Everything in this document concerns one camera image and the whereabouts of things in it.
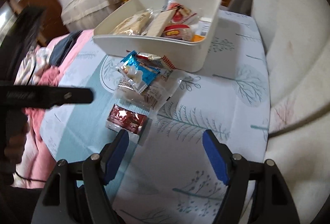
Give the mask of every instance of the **tablecloth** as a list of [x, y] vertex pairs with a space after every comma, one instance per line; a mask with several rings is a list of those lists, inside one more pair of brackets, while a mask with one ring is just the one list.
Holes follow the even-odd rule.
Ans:
[[[186, 73], [157, 120], [149, 121], [139, 145], [130, 142], [106, 187], [127, 223], [212, 223], [226, 187], [204, 152], [205, 129], [232, 152], [263, 162], [270, 98], [262, 41], [251, 17], [227, 11], [219, 17], [203, 68]], [[56, 160], [83, 160], [114, 139], [105, 121], [121, 77], [113, 69], [119, 61], [90, 40], [68, 68], [59, 85], [93, 88], [95, 101], [46, 112], [40, 134]], [[250, 183], [247, 201], [252, 192]]]

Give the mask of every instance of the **pink blanket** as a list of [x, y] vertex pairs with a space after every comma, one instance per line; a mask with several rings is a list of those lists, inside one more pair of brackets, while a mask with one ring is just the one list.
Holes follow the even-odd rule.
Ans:
[[[39, 85], [58, 86], [58, 83], [65, 74], [66, 70], [83, 48], [85, 43], [90, 40], [92, 35], [92, 29], [83, 31], [63, 63], [59, 67], [52, 66], [45, 73], [43, 73]], [[54, 46], [64, 37], [66, 37], [66, 35], [53, 39], [49, 43], [48, 48], [53, 49]], [[17, 172], [26, 178], [47, 180], [56, 164], [56, 161], [50, 154], [39, 132], [41, 122], [45, 115], [45, 110], [27, 109], [26, 112], [30, 119], [30, 132], [27, 135], [27, 142], [22, 163], [17, 166]], [[44, 186], [44, 183], [42, 182], [19, 180], [17, 177], [15, 178], [14, 184], [15, 186], [25, 188], [42, 188]]]

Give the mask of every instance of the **storage bin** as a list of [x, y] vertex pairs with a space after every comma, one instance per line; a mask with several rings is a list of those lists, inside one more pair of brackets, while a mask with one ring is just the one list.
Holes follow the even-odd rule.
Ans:
[[162, 37], [111, 35], [123, 20], [145, 9], [160, 10], [165, 0], [129, 0], [110, 14], [94, 30], [94, 42], [108, 55], [124, 57], [128, 51], [166, 55], [181, 70], [195, 72], [203, 67], [217, 24], [222, 0], [175, 0], [200, 14], [201, 20], [211, 22], [205, 38], [199, 42], [179, 41]]

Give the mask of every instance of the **brown door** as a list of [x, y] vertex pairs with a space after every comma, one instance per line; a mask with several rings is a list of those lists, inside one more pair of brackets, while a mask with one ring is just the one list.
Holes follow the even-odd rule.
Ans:
[[58, 0], [21, 0], [19, 5], [21, 7], [37, 5], [46, 9], [41, 33], [47, 40], [69, 33], [68, 29], [63, 25], [61, 19], [62, 7]]

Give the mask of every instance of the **silver screw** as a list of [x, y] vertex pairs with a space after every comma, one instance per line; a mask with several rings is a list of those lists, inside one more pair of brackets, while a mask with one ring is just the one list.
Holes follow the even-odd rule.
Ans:
[[275, 162], [271, 159], [268, 159], [266, 160], [266, 163], [269, 165], [269, 166], [274, 166], [275, 165]]
[[238, 154], [238, 153], [234, 153], [234, 154], [233, 154], [233, 158], [234, 158], [234, 160], [239, 161], [239, 160], [242, 159], [242, 155], [240, 155], [240, 154]]
[[68, 92], [64, 95], [64, 99], [69, 99], [70, 97], [72, 97], [72, 93]]
[[64, 159], [62, 159], [62, 160], [59, 160], [58, 161], [58, 166], [63, 166], [63, 165], [65, 165], [67, 163], [67, 161], [66, 160], [64, 160]]
[[100, 155], [98, 153], [93, 153], [90, 158], [92, 159], [92, 161], [96, 161], [100, 158]]

